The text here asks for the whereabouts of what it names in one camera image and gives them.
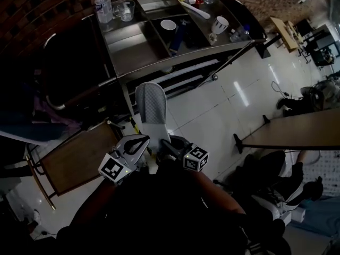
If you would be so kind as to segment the purple garment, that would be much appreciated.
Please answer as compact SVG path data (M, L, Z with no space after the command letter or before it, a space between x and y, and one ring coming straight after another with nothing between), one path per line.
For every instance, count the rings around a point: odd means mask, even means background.
M66 125L69 129L79 129L80 123L69 118L59 116L48 104L34 96L33 120L37 122Z

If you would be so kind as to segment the black metal stand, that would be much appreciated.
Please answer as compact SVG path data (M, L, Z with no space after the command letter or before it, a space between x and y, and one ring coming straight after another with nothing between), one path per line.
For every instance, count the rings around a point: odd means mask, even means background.
M271 39L270 41L266 42L266 43L261 43L261 44L257 44L255 46L258 54L260 55L260 57L262 59L271 57L271 54L268 51L268 47L271 46L272 44L274 44L275 42L277 42L278 40L280 40L282 38L281 34L278 33L273 39Z

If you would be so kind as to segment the clear glass cup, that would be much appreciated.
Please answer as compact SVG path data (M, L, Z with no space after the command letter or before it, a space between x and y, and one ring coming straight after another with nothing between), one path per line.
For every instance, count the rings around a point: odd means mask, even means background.
M113 3L113 14L123 22L130 22L134 17L135 2L133 0L124 0Z

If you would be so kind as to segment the white long plastic spoon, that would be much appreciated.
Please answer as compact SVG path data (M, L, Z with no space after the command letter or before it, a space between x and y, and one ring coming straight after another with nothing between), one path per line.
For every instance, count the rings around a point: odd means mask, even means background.
M209 19L210 19L211 16L210 16L209 13L207 13L207 12L205 12L205 11L202 11L202 10L200 10L200 9L198 9L198 8L196 8L196 7L190 5L190 4L188 4L188 3L186 3L186 2L184 2L184 1L182 1L182 0L178 0L178 1L179 1L179 3L180 3L182 6L188 8L188 9L194 11L194 12L196 12L197 14L199 14L200 16L202 16L204 19L206 19L206 20L209 20Z

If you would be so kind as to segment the white round bowl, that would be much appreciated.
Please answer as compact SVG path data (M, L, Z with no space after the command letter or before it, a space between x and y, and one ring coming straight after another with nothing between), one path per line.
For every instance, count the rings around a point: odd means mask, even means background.
M160 26L166 31L175 31L177 27L174 21L168 19L162 20Z

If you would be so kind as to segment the white striped mug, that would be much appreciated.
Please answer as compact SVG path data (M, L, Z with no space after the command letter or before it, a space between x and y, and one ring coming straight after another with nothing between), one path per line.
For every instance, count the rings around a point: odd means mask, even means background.
M217 16L211 26L212 33L219 35L229 26L229 22L223 16Z

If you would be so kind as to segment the brown wooden table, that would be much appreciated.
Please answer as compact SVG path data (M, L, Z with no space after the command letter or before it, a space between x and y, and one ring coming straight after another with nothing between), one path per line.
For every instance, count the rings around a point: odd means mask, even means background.
M233 134L239 153L244 148L277 150L340 150L340 108L268 119L244 139Z

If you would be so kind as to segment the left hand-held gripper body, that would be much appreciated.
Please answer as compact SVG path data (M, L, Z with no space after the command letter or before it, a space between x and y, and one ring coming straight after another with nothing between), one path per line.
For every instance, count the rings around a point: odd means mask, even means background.
M119 184L127 176L137 169L137 157L125 152L113 150L106 154L98 168L98 172L105 179Z

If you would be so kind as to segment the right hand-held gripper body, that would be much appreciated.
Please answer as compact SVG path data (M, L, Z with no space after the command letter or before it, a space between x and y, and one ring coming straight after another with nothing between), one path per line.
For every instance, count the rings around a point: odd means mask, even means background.
M175 149L175 158L182 163L185 169L201 171L208 162L209 152L196 144L189 144L182 149Z

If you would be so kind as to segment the blue cylindrical tube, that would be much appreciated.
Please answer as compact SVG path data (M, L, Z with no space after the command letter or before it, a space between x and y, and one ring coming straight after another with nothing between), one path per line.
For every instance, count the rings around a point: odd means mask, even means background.
M184 41L185 34L189 25L190 21L185 19L180 20L180 24L178 25L175 36L169 45L169 52L172 56L183 55L189 52L187 44Z

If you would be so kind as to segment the person's left forearm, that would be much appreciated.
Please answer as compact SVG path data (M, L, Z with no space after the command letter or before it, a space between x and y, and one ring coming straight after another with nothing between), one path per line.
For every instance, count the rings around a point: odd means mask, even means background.
M70 226L80 226L92 223L109 204L116 188L117 186L113 182L104 179L78 209Z

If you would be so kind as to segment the person in black clothes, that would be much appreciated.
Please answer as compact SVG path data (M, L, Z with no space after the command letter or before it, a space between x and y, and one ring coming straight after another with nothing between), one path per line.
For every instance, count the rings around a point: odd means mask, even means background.
M173 160L164 160L156 174L134 172L116 186L92 223L57 233L59 255L292 254L283 221L208 207L189 170Z

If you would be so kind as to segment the stainless steel kitchen cart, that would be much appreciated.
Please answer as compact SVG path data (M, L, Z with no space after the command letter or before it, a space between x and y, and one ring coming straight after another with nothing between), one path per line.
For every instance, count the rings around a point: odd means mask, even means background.
M86 105L91 98L104 100L117 88L127 111L135 113L134 92L139 84L157 83L167 97L175 97L216 80L218 72L267 39L257 19L236 0L192 5L209 13L209 20L178 0L133 1L134 17L130 22L114 16L103 24L96 15L90 15L72 29L46 40L44 91L53 109ZM217 35L216 42L211 42L209 34L217 16L227 19L229 26ZM175 31L160 26L165 19L176 23ZM190 21L184 38L189 52L172 56L169 45L181 19ZM250 26L251 40L231 42L232 30L246 24ZM171 73L162 72L170 66Z

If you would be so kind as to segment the clear bottle blue cap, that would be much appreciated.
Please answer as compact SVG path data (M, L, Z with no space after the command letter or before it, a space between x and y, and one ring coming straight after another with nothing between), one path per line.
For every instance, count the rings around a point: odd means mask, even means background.
M240 25L236 30L232 30L232 35L230 36L229 39L232 43L251 40L249 31L250 26L248 24Z

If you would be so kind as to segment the person's right forearm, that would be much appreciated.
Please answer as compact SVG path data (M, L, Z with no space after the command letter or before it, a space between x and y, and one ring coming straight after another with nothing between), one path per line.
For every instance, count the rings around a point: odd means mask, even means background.
M189 171L208 207L231 213L245 214L243 208L227 192L213 183L204 173Z

